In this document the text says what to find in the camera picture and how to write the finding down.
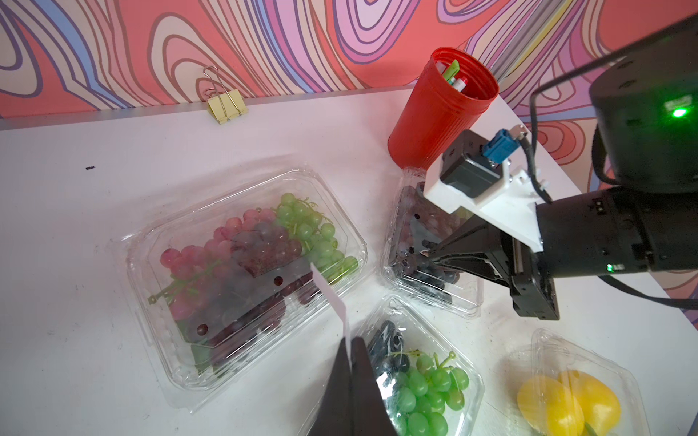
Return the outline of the white sticker sheet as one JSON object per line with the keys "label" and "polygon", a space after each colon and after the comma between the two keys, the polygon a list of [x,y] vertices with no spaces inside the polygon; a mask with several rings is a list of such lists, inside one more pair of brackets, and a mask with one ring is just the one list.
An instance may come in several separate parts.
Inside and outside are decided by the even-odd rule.
{"label": "white sticker sheet", "polygon": [[347,308],[344,301],[339,297],[332,285],[325,279],[325,276],[316,268],[314,263],[310,266],[313,273],[313,280],[317,288],[321,291],[325,299],[329,302],[334,312],[340,319],[343,326],[343,340],[345,342],[345,350],[347,358],[351,357],[351,325],[348,318]]}

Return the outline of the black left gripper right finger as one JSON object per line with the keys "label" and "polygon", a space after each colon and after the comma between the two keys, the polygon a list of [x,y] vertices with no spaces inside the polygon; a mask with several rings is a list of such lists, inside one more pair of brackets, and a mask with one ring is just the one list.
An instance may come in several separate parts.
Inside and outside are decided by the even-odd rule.
{"label": "black left gripper right finger", "polygon": [[351,341],[351,363],[352,434],[396,436],[396,429],[387,414],[362,337],[355,337]]}

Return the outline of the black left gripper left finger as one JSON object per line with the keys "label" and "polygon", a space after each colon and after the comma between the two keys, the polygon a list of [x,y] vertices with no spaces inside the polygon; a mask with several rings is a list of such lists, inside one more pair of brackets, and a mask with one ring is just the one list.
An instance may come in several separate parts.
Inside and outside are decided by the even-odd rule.
{"label": "black left gripper left finger", "polygon": [[351,364],[345,338],[338,346],[324,396],[308,434],[311,436],[352,434]]}

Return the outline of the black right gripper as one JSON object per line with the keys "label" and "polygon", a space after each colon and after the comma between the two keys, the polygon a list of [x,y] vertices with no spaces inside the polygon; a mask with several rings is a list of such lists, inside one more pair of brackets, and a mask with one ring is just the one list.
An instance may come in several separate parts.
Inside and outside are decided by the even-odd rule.
{"label": "black right gripper", "polygon": [[471,274],[507,286],[520,317],[560,320],[553,278],[536,253],[483,218],[470,218],[423,254],[445,272]]}

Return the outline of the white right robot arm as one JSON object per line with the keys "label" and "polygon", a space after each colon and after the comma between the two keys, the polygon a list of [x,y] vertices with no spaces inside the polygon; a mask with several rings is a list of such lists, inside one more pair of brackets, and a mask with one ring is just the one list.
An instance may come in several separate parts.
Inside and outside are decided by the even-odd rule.
{"label": "white right robot arm", "polygon": [[557,278],[697,266],[697,19],[690,16],[587,65],[597,127],[592,164],[605,189],[553,199],[536,171],[536,125],[456,138],[424,195],[471,217],[425,251],[434,265],[509,289],[522,317],[559,318]]}

